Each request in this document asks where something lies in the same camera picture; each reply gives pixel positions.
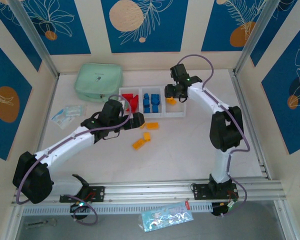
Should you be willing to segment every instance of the beige circle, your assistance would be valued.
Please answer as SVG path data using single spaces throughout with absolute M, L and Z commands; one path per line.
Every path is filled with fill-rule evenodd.
M 226 2 L 228 2 L 228 0 L 216 0 L 216 3 L 219 5 L 225 4 Z
M 141 8 L 131 0 L 120 0 L 110 9 L 110 22 L 121 32 L 136 30 L 144 22 Z
M 3 3 L 3 4 L 5 4 L 5 5 L 8 5 L 8 2 L 7 2 L 8 0 L 0 0 L 0 2 L 1 3 Z

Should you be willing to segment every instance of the white floor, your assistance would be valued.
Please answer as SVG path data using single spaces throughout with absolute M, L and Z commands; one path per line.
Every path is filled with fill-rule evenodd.
M 209 70 L 190 70 L 191 76 L 202 80 L 210 75 Z M 124 87 L 166 85 L 173 83 L 169 71 L 124 72 Z M 80 123 L 103 104 L 84 102 L 77 98 L 74 84 L 76 74 L 61 74 L 52 104 L 49 122 L 45 131 L 42 149 L 69 135 Z M 207 87 L 223 102 L 238 105 L 228 70 L 216 70 Z M 76 118 L 64 130 L 50 119 L 65 105 L 85 103 L 85 117 Z M 146 182 L 169 180 L 207 179 L 215 161 L 215 149 L 210 143 L 211 115 L 195 102 L 188 100 L 186 117 L 148 120 L 159 122 L 159 130 L 150 131 L 152 140 L 135 151 L 132 144 L 143 136 L 145 129 L 121 131 L 118 138 L 101 140 L 78 153 L 63 164 L 56 174 L 79 174 L 89 183 Z M 246 148 L 241 141 L 241 148 Z M 258 159 L 251 146 L 249 153 L 235 153 L 230 173 L 233 177 L 262 176 Z

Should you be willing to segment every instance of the purple cable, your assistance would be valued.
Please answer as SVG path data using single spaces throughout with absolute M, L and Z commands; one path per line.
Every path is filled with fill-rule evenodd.
M 98 214 L 96 212 L 96 210 L 90 205 L 88 204 L 87 202 L 83 201 L 82 199 L 76 197 L 76 196 L 72 196 L 72 195 L 65 195 L 66 197 L 68 198 L 72 198 L 74 200 L 77 200 L 79 202 L 82 202 L 84 204 L 87 205 L 87 207 L 89 207 L 92 212 L 94 213 L 95 215 L 95 220 L 94 222 L 83 222 L 83 221 L 76 221 L 78 224 L 81 224 L 81 225 L 85 225 L 85 226 L 92 226 L 92 225 L 95 225 L 97 222 L 98 222 Z M 73 212 L 73 218 L 76 219 L 76 212 L 78 212 L 80 210 L 80 207 L 78 207 L 74 212 Z
M 86 131 L 82 131 L 82 132 L 79 132 L 77 133 L 76 135 L 74 135 L 74 138 L 76 137 L 79 137 L 83 134 L 86 134 L 86 133 L 91 133 L 91 132 L 94 132 L 94 131 L 100 131 L 100 130 L 111 130 L 111 129 L 116 129 L 116 128 L 120 128 L 121 126 L 125 125 L 129 120 L 130 120 L 130 117 L 131 117 L 131 114 L 132 114 L 132 109 L 131 109 L 131 105 L 130 103 L 128 102 L 127 99 L 125 99 L 123 96 L 121 95 L 118 95 L 118 94 L 113 94 L 111 95 L 108 99 L 111 99 L 112 97 L 119 97 L 121 99 L 123 99 L 126 103 L 128 103 L 128 107 L 129 107 L 129 115 L 128 117 L 126 118 L 126 120 L 124 120 L 124 122 L 116 125 L 116 126 L 107 126 L 107 127 L 97 127 L 97 128 L 94 128 L 94 129 L 90 129 L 90 130 L 86 130 Z M 58 145 L 56 145 L 55 147 L 53 147 L 52 149 L 50 149 L 48 151 L 48 155 L 51 154 L 53 151 L 55 151 L 56 149 L 60 148 L 61 146 L 63 146 L 64 144 L 66 144 L 67 142 L 69 142 L 70 140 L 74 139 L 72 137 L 68 137 L 67 139 L 65 139 L 64 141 L 62 141 L 61 143 L 59 143 Z M 27 202 L 29 202 L 29 199 L 25 200 L 25 201 L 20 201 L 20 194 L 21 194 L 21 190 L 25 184 L 25 181 L 26 179 L 28 178 L 29 174 L 32 172 L 32 170 L 41 162 L 42 159 L 44 159 L 45 157 L 47 157 L 47 155 L 42 155 L 30 168 L 29 170 L 25 173 L 25 175 L 23 176 L 21 182 L 20 182 L 20 185 L 16 191 L 16 196 L 15 196 L 15 202 L 18 204 L 18 205 L 22 205 L 22 204 L 25 204 Z M 98 216 L 97 216 L 97 213 L 96 211 L 93 209 L 92 206 L 90 206 L 88 203 L 84 202 L 83 200 L 75 197 L 75 196 L 71 196 L 71 195 L 67 195 L 67 197 L 69 198 L 73 198 L 73 199 L 76 199 L 78 201 L 81 201 L 83 203 L 85 203 L 90 209 L 92 209 L 92 211 L 95 213 L 96 215 L 96 222 L 98 220 Z M 84 223 L 84 222 L 79 222 L 78 223 L 80 224 L 83 224 L 83 225 L 90 225 L 90 223 Z
M 215 73 L 215 69 L 214 69 L 214 66 L 213 64 L 211 63 L 211 61 L 206 58 L 205 56 L 202 56 L 202 55 L 199 55 L 199 54 L 189 54 L 189 55 L 186 55 L 184 56 L 183 58 L 181 58 L 177 64 L 180 64 L 182 60 L 188 58 L 188 57 L 199 57 L 199 58 L 202 58 L 204 60 L 206 60 L 210 67 L 211 67 L 211 75 L 203 82 L 202 84 L 202 91 L 207 94 L 216 104 L 219 105 L 219 101 L 214 97 L 212 96 L 208 91 L 205 90 L 205 86 L 207 84 L 207 82 L 212 78 L 213 74 Z M 248 193 L 247 193 L 247 190 L 244 188 L 244 186 L 242 186 L 242 184 L 240 184 L 235 178 L 233 178 L 232 176 L 230 176 L 229 174 L 229 171 L 230 171 L 230 162 L 231 162 L 231 155 L 235 152 L 249 152 L 250 151 L 250 145 L 249 145 L 249 142 L 244 134 L 244 132 L 242 131 L 242 129 L 240 128 L 239 124 L 237 123 L 236 119 L 234 118 L 234 116 L 232 116 L 232 114 L 228 111 L 228 109 L 226 109 L 224 106 L 222 106 L 220 104 L 220 108 L 222 108 L 222 110 L 224 110 L 228 115 L 229 117 L 231 118 L 231 120 L 233 121 L 234 125 L 236 126 L 236 128 L 238 129 L 239 133 L 241 134 L 245 144 L 246 144 L 246 148 L 247 149 L 234 149 L 232 150 L 230 153 L 229 153 L 229 157 L 228 157 L 228 161 L 227 161 L 227 166 L 226 166 L 226 174 L 228 175 L 228 177 L 234 181 L 237 185 L 239 185 L 242 190 L 244 191 L 244 199 L 243 199 L 243 202 L 240 204 L 240 206 L 238 206 L 234 211 L 231 211 L 231 212 L 228 212 L 224 215 L 231 215 L 233 214 L 235 211 L 239 210 L 240 208 L 242 208 L 244 206 L 244 204 L 246 203 L 247 201 L 247 198 L 248 198 Z

